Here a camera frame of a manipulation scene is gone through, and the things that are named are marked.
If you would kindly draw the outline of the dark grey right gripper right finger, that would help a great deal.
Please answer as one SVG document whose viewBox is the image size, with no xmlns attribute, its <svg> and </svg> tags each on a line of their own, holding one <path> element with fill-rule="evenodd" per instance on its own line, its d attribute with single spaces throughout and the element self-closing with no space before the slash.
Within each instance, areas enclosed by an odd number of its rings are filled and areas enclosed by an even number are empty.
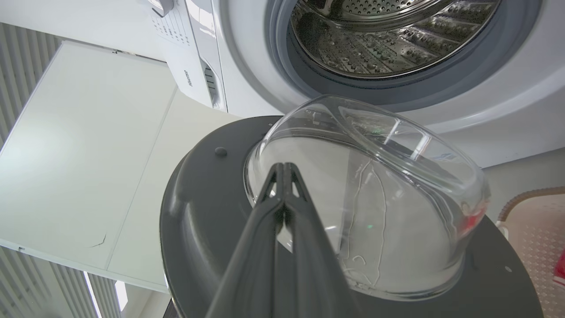
<svg viewBox="0 0 565 318">
<path fill-rule="evenodd" d="M 283 181 L 285 226 L 292 236 L 295 316 L 357 318 L 359 306 L 294 163 L 284 163 Z"/>
</svg>

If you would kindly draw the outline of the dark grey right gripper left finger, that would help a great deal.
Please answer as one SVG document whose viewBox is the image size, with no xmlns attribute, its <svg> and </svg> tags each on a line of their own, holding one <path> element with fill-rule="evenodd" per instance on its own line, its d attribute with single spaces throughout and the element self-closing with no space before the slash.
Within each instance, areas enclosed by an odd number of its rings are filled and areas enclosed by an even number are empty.
<svg viewBox="0 0 565 318">
<path fill-rule="evenodd" d="M 284 223 L 284 165 L 275 163 L 241 234 L 208 318 L 272 318 L 277 236 Z"/>
</svg>

